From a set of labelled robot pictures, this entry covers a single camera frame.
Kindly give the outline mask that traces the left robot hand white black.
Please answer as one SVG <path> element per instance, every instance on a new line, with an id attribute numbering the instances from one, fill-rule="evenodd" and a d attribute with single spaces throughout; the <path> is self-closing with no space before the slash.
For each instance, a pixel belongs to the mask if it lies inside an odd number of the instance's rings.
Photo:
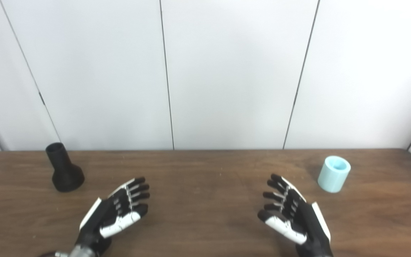
<path id="1" fill-rule="evenodd" d="M 140 221 L 150 197 L 145 177 L 125 182 L 107 198 L 100 197 L 88 210 L 79 227 L 79 235 L 70 257 L 101 257 L 110 248 L 112 237 Z"/>

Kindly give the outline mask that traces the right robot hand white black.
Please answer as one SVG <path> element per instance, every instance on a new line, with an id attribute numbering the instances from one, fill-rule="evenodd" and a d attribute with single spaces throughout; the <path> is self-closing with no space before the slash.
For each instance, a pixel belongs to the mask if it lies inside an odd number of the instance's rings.
<path id="1" fill-rule="evenodd" d="M 258 218 L 294 242 L 299 257 L 333 257 L 331 234 L 317 202 L 308 203 L 287 179 L 271 174 L 267 184 L 278 192 L 264 192 L 274 200 L 264 205 Z"/>

